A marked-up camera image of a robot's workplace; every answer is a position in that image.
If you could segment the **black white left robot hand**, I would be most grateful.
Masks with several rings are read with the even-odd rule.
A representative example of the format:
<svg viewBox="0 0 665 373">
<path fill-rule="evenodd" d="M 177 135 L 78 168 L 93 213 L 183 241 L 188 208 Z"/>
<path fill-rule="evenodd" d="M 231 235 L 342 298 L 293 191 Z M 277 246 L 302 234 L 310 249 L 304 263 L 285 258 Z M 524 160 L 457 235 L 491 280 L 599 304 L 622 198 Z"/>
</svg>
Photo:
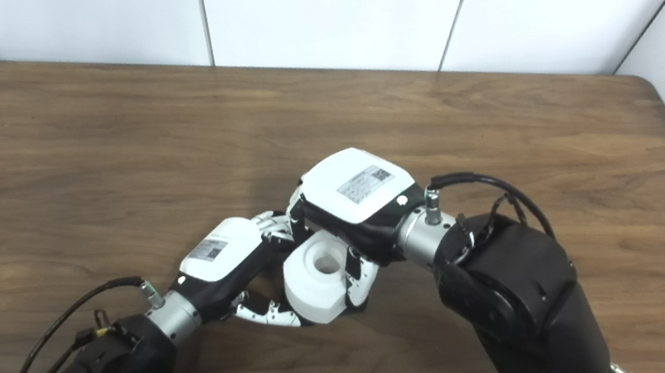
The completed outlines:
<svg viewBox="0 0 665 373">
<path fill-rule="evenodd" d="M 289 223 L 279 211 L 224 219 L 183 258 L 169 290 L 190 303 L 202 323 L 237 316 L 286 327 L 313 326 L 286 301 L 248 290 L 276 257 L 298 246 Z"/>
</svg>

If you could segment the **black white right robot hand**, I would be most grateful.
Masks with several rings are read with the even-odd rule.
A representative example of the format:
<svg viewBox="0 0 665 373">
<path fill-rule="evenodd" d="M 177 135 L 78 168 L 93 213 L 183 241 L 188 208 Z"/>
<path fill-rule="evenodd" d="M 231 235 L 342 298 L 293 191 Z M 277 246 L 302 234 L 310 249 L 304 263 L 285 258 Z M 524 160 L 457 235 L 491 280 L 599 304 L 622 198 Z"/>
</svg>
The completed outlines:
<svg viewBox="0 0 665 373">
<path fill-rule="evenodd" d="M 348 247 L 345 304 L 363 310 L 373 279 L 367 265 L 402 261 L 398 231 L 423 204 L 424 191 L 403 167 L 362 149 L 347 148 L 319 161 L 300 177 L 286 215 L 293 240 L 329 231 Z"/>
</svg>

